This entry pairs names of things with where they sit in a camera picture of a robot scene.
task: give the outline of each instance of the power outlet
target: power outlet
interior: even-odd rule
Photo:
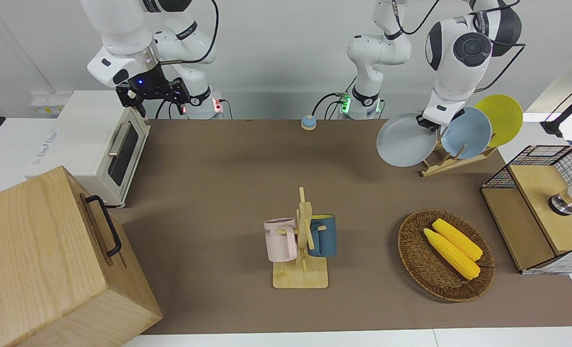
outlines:
[[[34,94],[31,107],[36,114],[45,118],[56,118],[68,103],[72,94],[54,93],[54,94]]]

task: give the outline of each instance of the light blue plate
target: light blue plate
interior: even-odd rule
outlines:
[[[460,149],[466,149],[458,157],[467,160],[478,156],[485,150],[491,139],[490,120],[483,112],[474,107],[464,107],[465,113],[449,123],[449,130],[440,139],[445,151],[456,156]]]
[[[382,126],[376,138],[376,149],[382,160],[398,167],[422,162],[434,150],[436,132],[419,126],[416,112],[392,117]]]

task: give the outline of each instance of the mug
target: mug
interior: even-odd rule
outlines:
[[[308,246],[308,254],[312,257],[331,257],[337,254],[337,231],[335,230],[335,216],[332,214],[318,214],[312,216],[310,223],[314,250]]]
[[[264,239],[267,242],[269,261],[284,262],[297,258],[297,240],[295,239],[294,218],[267,220],[264,225]]]

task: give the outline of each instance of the brown table mat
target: brown table mat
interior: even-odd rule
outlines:
[[[146,334],[572,325],[572,281],[520,275],[479,192],[500,155],[436,176],[376,152],[384,121],[152,121],[123,223],[164,313]],[[295,217],[298,187],[337,217],[324,290],[273,289],[262,222]],[[436,301],[396,249],[414,211],[445,209],[488,242],[496,277],[479,299]]]

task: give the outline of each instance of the yellow corn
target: yellow corn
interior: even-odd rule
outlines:
[[[440,235],[448,239],[449,242],[453,243],[454,246],[459,248],[460,251],[464,252],[469,258],[473,259],[473,261],[481,259],[481,255],[483,255],[481,248],[454,226],[440,218],[437,219],[436,222],[433,222],[432,226]]]
[[[458,272],[464,276],[465,279],[471,280],[475,279],[481,269],[475,262],[467,257],[462,251],[460,251],[453,243],[445,239],[439,233],[431,231],[428,228],[423,229],[423,232],[427,236],[427,240],[430,244],[442,255],[442,257],[453,266]]]

